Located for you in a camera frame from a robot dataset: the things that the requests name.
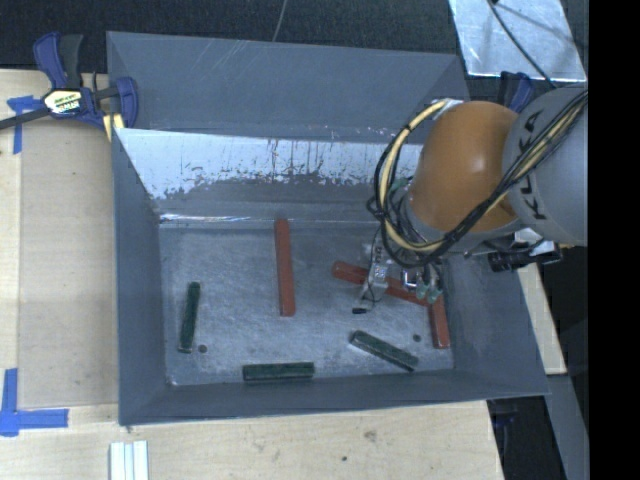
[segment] clamp handle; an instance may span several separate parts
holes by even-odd
[[[38,69],[51,82],[52,89],[82,86],[78,73],[78,51],[83,36],[62,36],[60,32],[49,32],[33,44],[33,56]]]

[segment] white plastic piece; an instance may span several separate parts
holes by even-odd
[[[146,441],[111,443],[110,480],[149,480],[149,453]]]

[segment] black cable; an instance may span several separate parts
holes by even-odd
[[[378,165],[376,166],[376,171],[374,174],[374,190],[376,195],[367,201],[367,209],[373,214],[373,216],[380,221],[381,223],[381,237],[383,241],[383,245],[385,249],[391,256],[391,258],[396,261],[399,265],[405,268],[414,268],[421,265],[426,265],[428,263],[432,263],[433,261],[437,261],[443,254],[445,254],[455,243],[457,243],[466,233],[468,233],[473,226],[486,214],[486,212],[491,208],[495,202],[504,195],[504,193],[510,190],[514,185],[519,183],[525,176],[527,176],[533,169],[535,169],[538,165],[540,165],[546,158],[548,158],[551,154],[553,154],[560,144],[564,141],[564,139],[568,136],[569,129],[575,124],[578,114],[584,110],[588,101],[588,90],[582,91],[580,94],[572,98],[560,112],[556,114],[556,116],[535,136],[533,141],[529,144],[527,149],[518,157],[518,159],[510,166],[507,172],[503,175],[501,181],[498,183],[494,191],[491,195],[477,205],[469,214],[451,231],[445,233],[444,237],[440,240],[441,244],[436,247],[436,249],[430,253],[420,253],[418,251],[411,251],[415,256],[414,261],[406,261],[401,259],[397,253],[391,249],[389,245],[389,238],[387,236],[387,232],[385,229],[385,224],[389,223],[393,229],[401,236],[407,237],[407,233],[405,231],[405,227],[402,225],[402,220],[400,218],[400,205],[401,201],[397,204],[393,202],[393,192],[387,191],[388,195],[384,201],[384,207],[380,206],[380,200],[378,197],[379,194],[379,183],[380,183],[380,171],[384,165],[384,162],[389,154],[389,151],[395,144],[396,139],[390,142],[385,151],[383,152]],[[558,125],[563,119],[567,118],[570,113],[575,111],[575,115],[571,118],[565,128],[561,128],[556,134],[550,136],[551,130]],[[535,159],[535,161],[529,165],[524,172],[519,173],[518,171],[525,165],[526,162],[531,161],[531,155],[534,150],[537,149],[542,144],[542,154],[539,158]]]
[[[282,9],[280,9],[280,17],[278,18],[278,24],[276,25],[276,30],[273,33],[273,37],[271,38],[271,42],[275,42],[275,40],[278,37],[278,34],[280,33],[280,27],[282,26],[282,21],[284,20],[284,12],[287,9],[287,3],[289,2],[289,0],[283,0],[282,1]]]
[[[556,85],[551,81],[551,78],[549,78],[549,76],[543,71],[543,69],[537,64],[537,62],[533,60],[533,58],[526,52],[526,50],[520,44],[520,42],[511,33],[511,30],[509,30],[506,23],[502,20],[502,17],[498,14],[498,11],[496,10],[493,2],[491,0],[486,0],[486,1],[487,1],[487,5],[491,9],[491,12],[496,17],[496,19],[498,20],[498,23],[500,23],[500,26],[503,28],[505,33],[509,36],[509,39],[511,39],[515,47],[518,48],[518,50],[520,50],[520,53],[524,55],[524,57],[529,61],[529,64],[531,64],[535,68],[535,70],[540,74],[542,78],[544,78],[544,80],[549,84],[549,86],[552,89],[555,89]]]

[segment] cable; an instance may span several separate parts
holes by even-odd
[[[520,44],[520,42],[515,38],[515,36],[511,33],[511,30],[509,30],[509,28],[507,27],[507,25],[505,24],[505,22],[502,20],[502,17],[498,14],[498,11],[496,10],[493,2],[491,0],[486,0],[487,1],[487,5],[489,6],[489,8],[491,9],[491,12],[493,12],[493,15],[496,17],[496,19],[498,20],[498,23],[500,23],[500,26],[503,28],[503,30],[505,31],[505,33],[509,36],[509,39],[511,39],[511,41],[513,42],[513,44],[515,45],[516,48],[518,48],[518,50],[520,50],[520,53],[522,53],[522,55],[524,55],[524,57],[529,61],[529,64],[531,64],[535,70],[540,74],[540,76],[542,78],[544,78],[544,80],[549,84],[549,86],[552,89],[556,88],[556,85],[551,81],[551,78],[549,78],[549,76],[543,71],[543,69],[536,63],[535,60],[533,60],[533,58],[531,58],[531,56],[526,52],[526,50],[523,48],[523,46]]]
[[[563,109],[533,138],[529,146],[521,153],[517,160],[505,172],[502,179],[491,195],[477,205],[469,214],[451,231],[445,233],[442,238],[427,242],[419,234],[422,240],[415,242],[416,233],[411,233],[412,238],[407,237],[406,225],[403,226],[399,203],[393,202],[393,196],[399,187],[394,188],[395,171],[403,144],[409,134],[420,125],[422,121],[442,110],[449,100],[440,100],[414,118],[400,133],[389,143],[376,165],[374,173],[374,196],[367,202],[367,209],[381,223],[380,235],[383,245],[391,258],[405,268],[413,268],[437,261],[456,242],[468,233],[476,223],[497,204],[502,201],[509,190],[527,176],[546,158],[553,154],[567,137],[567,131],[576,121],[577,116],[584,110],[588,103],[588,90],[572,98]],[[402,250],[393,251],[389,239],[398,244]],[[406,259],[407,254],[413,254],[413,259]]]
[[[282,1],[282,9],[280,10],[280,17],[278,18],[278,24],[276,25],[276,30],[273,33],[273,38],[271,38],[271,42],[275,42],[276,38],[278,37],[278,34],[280,33],[280,27],[282,26],[282,20],[284,19],[284,12],[287,9],[287,3],[289,2],[289,0],[283,0]]]

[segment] wooden block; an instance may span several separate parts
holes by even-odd
[[[367,279],[367,269],[336,261],[331,268],[333,277],[348,281],[354,284],[363,284]],[[399,299],[424,306],[429,310],[429,320],[431,321],[431,336],[435,348],[449,348],[451,339],[449,337],[449,324],[447,313],[444,307],[444,297],[440,295],[434,304],[429,304],[426,299],[418,299],[415,294],[408,292],[402,286],[402,281],[393,277],[387,278],[389,287],[385,291],[387,295],[398,297]]]
[[[289,221],[286,219],[276,219],[274,231],[276,238],[280,316],[293,316],[296,314],[296,298],[293,284],[293,265],[291,263]]]
[[[433,346],[435,348],[449,348],[451,346],[451,338],[449,337],[447,312],[444,307],[444,295],[440,295],[429,306],[429,320],[431,321]]]

